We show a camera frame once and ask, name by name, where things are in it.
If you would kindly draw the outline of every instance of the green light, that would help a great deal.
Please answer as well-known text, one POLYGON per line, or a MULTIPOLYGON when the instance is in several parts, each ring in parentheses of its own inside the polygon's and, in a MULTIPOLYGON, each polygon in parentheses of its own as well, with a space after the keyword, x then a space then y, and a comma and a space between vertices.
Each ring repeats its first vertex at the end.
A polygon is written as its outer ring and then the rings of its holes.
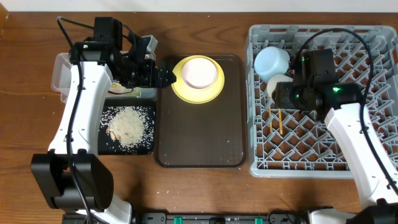
POLYGON ((334 91, 335 93, 337 93, 337 92, 340 91, 340 90, 341 90, 341 88, 333 87, 333 91, 334 91))

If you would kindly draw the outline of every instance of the clear plastic container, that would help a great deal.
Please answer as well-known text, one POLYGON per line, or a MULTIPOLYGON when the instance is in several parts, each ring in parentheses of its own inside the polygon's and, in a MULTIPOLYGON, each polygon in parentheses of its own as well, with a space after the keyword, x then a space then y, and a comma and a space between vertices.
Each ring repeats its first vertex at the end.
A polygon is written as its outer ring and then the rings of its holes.
MULTIPOLYGON (((68 53, 60 53, 57 55, 55 59, 54 70, 52 74, 52 84, 51 88, 54 91, 61 93, 61 101, 66 103, 68 101, 69 89, 70 89, 70 80, 71 80, 71 69, 72 64, 69 61, 69 54, 68 53)), ((111 87, 109 90, 123 93, 129 92, 131 90, 127 90, 122 86, 111 87)), ((107 97, 114 97, 114 96, 129 96, 129 97, 136 97, 136 98, 144 98, 144 99, 156 99, 156 88, 134 88, 134 91, 130 93, 126 93, 123 95, 113 95, 108 93, 107 97)))

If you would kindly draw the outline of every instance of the white wall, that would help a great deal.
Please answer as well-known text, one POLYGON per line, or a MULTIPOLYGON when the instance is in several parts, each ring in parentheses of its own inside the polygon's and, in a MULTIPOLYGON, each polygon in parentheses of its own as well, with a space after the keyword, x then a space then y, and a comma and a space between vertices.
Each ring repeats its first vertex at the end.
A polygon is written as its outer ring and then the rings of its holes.
POLYGON ((0 0, 8 11, 398 12, 398 0, 0 0))

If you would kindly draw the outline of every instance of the wooden table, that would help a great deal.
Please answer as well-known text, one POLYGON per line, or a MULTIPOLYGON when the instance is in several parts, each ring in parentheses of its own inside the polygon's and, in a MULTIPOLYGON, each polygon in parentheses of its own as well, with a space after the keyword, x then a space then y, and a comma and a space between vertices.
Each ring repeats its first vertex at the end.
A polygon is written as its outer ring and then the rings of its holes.
MULTIPOLYGON (((69 47, 56 16, 93 24, 113 16, 138 35, 154 35, 157 58, 167 54, 235 54, 253 24, 389 25, 398 14, 324 13, 44 13, 12 12, 0 42, 0 223, 60 223, 30 172, 33 153, 46 153, 65 104, 51 90, 57 54, 69 47)), ((67 25, 73 41, 90 30, 67 25)), ((331 205, 361 207, 353 180, 257 179, 240 169, 164 169, 149 156, 101 156, 113 173, 115 192, 140 212, 267 213, 331 205)))

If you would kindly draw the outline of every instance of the green tape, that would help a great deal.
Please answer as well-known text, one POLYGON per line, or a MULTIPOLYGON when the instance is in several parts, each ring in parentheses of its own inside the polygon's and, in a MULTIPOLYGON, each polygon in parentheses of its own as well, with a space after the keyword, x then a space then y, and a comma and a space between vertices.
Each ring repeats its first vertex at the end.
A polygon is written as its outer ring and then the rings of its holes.
POLYGON ((182 224, 182 217, 174 217, 174 224, 182 224))
POLYGON ((254 224, 262 224, 262 218, 255 218, 254 219, 254 224))

